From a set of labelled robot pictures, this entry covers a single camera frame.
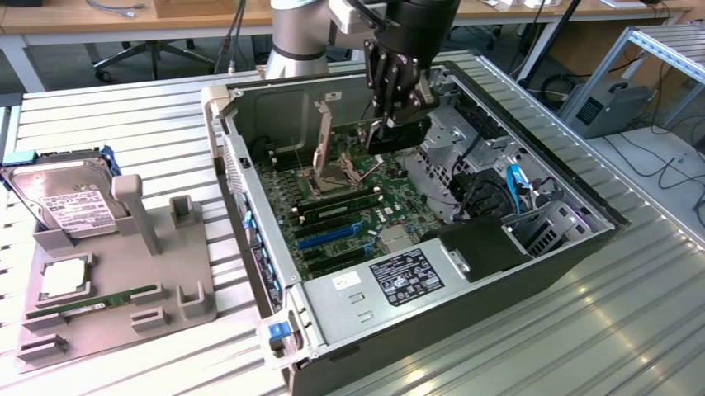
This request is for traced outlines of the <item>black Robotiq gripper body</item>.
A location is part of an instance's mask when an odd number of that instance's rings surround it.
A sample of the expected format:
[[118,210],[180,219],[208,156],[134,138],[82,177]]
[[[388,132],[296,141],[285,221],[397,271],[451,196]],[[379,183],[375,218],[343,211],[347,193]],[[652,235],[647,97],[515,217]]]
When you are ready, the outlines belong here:
[[428,67],[450,32],[459,3],[459,0],[389,1],[387,27],[373,33],[376,41],[395,54],[416,59],[420,67]]

